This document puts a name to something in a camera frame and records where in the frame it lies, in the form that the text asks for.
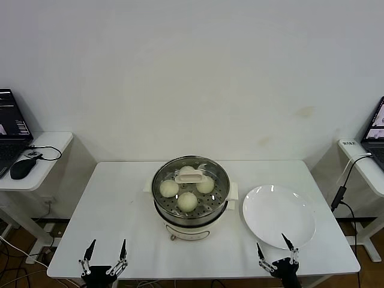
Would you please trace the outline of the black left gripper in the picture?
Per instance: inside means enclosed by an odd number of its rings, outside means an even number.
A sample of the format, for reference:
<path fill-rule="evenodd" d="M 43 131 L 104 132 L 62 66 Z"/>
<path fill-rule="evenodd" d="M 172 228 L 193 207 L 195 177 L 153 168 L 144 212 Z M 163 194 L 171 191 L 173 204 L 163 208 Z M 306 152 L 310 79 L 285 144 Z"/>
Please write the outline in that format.
<path fill-rule="evenodd" d="M 128 266 L 126 239 L 123 240 L 119 259 L 113 266 L 92 265 L 90 267 L 89 263 L 91 261 L 95 243 L 96 239 L 94 239 L 90 246 L 85 250 L 84 257 L 79 259 L 79 263 L 82 267 L 82 280 L 85 282 L 87 288 L 111 287 L 118 279 L 116 275 L 121 275 Z"/>

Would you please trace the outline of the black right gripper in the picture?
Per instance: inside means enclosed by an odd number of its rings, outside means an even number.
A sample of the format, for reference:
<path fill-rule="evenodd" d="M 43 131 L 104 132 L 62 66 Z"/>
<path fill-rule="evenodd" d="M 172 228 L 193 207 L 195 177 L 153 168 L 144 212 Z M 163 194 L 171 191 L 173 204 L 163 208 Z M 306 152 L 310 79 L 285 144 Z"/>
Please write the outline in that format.
<path fill-rule="evenodd" d="M 291 241 L 281 234 L 289 251 L 290 251 L 290 260 L 289 259 L 280 259 L 274 261 L 270 264 L 266 261 L 262 249 L 257 242 L 257 254 L 259 257 L 259 266 L 262 267 L 266 272 L 271 272 L 270 275 L 274 278 L 277 278 L 281 281 L 284 288 L 301 288 L 301 283 L 298 280 L 296 272 L 299 269 L 298 254 L 299 249 L 295 248 Z"/>

